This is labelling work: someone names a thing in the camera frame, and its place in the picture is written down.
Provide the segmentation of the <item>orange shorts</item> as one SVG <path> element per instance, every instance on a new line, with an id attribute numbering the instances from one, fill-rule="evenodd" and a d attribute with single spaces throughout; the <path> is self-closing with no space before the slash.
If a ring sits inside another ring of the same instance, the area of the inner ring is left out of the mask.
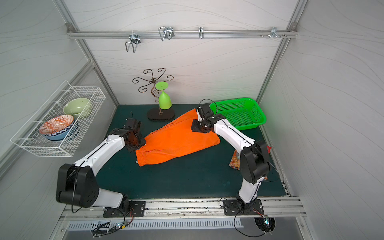
<path id="1" fill-rule="evenodd" d="M 191 130 L 196 110 L 190 110 L 164 127 L 145 137 L 146 145 L 136 151 L 140 167 L 157 165 L 213 146 L 221 140 L 214 132 L 197 133 Z"/>

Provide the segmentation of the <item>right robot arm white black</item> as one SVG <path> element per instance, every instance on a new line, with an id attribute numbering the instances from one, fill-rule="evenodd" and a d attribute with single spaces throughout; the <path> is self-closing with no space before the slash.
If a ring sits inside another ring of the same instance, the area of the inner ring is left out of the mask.
<path id="1" fill-rule="evenodd" d="M 198 118 L 193 121 L 191 130 L 202 134 L 214 132 L 237 151 L 243 177 L 238 195 L 243 204 L 253 202 L 261 183 L 267 179 L 271 170 L 271 164 L 263 156 L 261 146 L 237 130 L 222 114 L 214 114 L 209 104 L 197 107 L 196 112 Z"/>

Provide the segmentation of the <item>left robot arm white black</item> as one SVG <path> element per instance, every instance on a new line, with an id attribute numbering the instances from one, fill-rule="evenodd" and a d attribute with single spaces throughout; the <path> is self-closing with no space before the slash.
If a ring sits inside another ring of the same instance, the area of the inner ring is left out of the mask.
<path id="1" fill-rule="evenodd" d="M 101 189 L 96 176 L 102 167 L 120 150 L 135 152 L 146 144 L 140 133 L 141 122 L 127 119 L 121 129 L 112 130 L 94 150 L 73 164 L 59 168 L 56 201 L 80 208 L 118 208 L 124 195 Z"/>

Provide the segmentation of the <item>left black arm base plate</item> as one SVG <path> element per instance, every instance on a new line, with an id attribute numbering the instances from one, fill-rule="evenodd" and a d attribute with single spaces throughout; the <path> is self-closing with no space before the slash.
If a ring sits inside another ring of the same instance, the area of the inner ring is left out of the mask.
<path id="1" fill-rule="evenodd" d="M 146 201 L 123 201 L 118 208 L 105 208 L 104 218 L 140 218 L 144 216 Z"/>

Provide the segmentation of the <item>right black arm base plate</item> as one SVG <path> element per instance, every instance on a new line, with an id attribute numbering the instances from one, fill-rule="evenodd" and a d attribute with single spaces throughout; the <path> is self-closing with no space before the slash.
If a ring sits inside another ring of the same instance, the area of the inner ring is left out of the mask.
<path id="1" fill-rule="evenodd" d="M 239 199 L 222 199 L 220 206 L 224 209 L 225 216 L 260 216 L 265 214 L 260 199 L 255 199 L 248 204 Z"/>

